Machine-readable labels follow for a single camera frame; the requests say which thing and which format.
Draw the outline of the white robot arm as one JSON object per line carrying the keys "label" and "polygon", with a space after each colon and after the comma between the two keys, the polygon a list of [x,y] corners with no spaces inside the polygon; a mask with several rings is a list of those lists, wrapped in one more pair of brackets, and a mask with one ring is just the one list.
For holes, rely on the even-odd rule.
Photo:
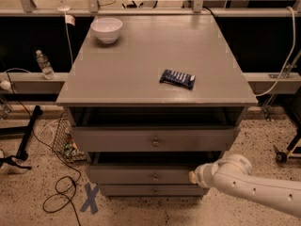
{"label": "white robot arm", "polygon": [[251,175],[250,161],[240,154],[227,155],[191,170],[189,180],[202,188],[216,188],[235,198],[255,202],[301,218],[301,183]]}

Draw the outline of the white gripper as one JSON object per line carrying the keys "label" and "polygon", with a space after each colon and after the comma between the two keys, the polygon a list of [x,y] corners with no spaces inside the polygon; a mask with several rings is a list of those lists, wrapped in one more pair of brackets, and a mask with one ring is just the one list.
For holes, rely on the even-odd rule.
{"label": "white gripper", "polygon": [[198,184],[203,188],[214,187],[214,174],[218,170],[215,163],[203,164],[195,169],[195,172],[189,171],[189,180],[192,184]]}

